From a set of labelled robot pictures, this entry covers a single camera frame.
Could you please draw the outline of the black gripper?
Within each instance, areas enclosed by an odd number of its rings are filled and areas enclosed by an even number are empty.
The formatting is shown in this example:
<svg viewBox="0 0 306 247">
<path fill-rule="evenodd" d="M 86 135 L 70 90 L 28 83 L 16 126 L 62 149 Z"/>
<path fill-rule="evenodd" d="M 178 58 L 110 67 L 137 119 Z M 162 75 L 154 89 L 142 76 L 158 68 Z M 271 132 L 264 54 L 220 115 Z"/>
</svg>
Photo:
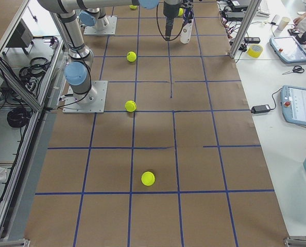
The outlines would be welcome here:
<svg viewBox="0 0 306 247">
<path fill-rule="evenodd" d="M 192 8 L 194 1 L 186 0 L 164 0 L 163 1 L 163 14 L 166 17 L 165 24 L 165 39 L 170 39 L 172 34 L 172 29 L 174 25 L 174 19 L 178 16 L 180 8 Z"/>
</svg>

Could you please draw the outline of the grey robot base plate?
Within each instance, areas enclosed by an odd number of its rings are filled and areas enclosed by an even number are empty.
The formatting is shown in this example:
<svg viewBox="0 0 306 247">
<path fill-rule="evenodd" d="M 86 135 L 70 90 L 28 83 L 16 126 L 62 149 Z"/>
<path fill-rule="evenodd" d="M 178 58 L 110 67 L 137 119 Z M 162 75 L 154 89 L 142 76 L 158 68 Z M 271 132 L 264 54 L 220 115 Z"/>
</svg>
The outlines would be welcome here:
<svg viewBox="0 0 306 247">
<path fill-rule="evenodd" d="M 92 81 L 92 88 L 86 95 L 85 99 L 80 100 L 81 97 L 73 93 L 72 88 L 69 86 L 68 94 L 73 94 L 71 97 L 66 97 L 63 107 L 65 114 L 91 114 L 103 113 L 105 109 L 106 94 L 108 88 L 108 81 Z"/>
</svg>

